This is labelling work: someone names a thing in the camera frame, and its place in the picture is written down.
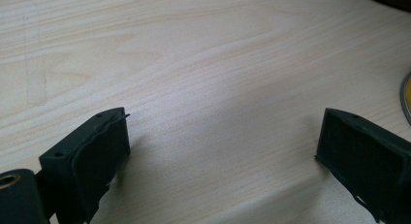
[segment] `wood grain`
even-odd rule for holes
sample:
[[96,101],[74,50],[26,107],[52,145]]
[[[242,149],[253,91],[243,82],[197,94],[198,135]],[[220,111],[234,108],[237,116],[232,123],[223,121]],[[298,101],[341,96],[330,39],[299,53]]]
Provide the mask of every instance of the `wood grain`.
[[369,0],[0,0],[0,23],[0,172],[131,114],[92,223],[374,223],[313,159],[324,109],[411,140],[411,16]]

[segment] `light wood surface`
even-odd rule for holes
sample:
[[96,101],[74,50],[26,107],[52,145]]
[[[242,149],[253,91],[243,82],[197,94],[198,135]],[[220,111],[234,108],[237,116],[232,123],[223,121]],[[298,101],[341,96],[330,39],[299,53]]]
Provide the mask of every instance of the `light wood surface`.
[[411,15],[370,0],[0,0],[0,19],[0,172],[131,114],[95,224],[374,223],[313,158],[324,109],[411,140]]

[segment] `round hole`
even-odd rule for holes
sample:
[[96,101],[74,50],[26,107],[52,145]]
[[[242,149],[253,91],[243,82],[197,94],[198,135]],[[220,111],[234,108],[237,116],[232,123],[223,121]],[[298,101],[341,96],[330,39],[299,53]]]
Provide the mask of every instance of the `round hole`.
[[55,157],[63,157],[63,155],[64,155],[64,154],[61,153],[61,152],[55,152],[55,153],[54,153],[54,156],[55,156]]
[[20,179],[19,175],[7,175],[0,178],[0,189],[7,188]]

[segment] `screw hole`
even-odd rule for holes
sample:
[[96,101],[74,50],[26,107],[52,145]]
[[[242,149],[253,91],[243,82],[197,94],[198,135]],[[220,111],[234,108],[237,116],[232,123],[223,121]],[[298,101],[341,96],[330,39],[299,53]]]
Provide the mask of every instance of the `screw hole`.
[[19,179],[20,179],[19,175],[3,176],[2,178],[0,178],[0,189],[7,188],[15,184],[16,182],[18,182]]

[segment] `wooden table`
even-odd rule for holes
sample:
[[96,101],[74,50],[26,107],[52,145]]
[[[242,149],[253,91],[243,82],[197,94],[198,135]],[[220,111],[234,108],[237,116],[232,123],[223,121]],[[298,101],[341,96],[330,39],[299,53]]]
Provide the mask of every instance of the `wooden table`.
[[313,157],[326,107],[411,140],[411,15],[370,0],[0,4],[0,172],[38,172],[88,117],[125,107],[132,154],[92,223],[374,223]]

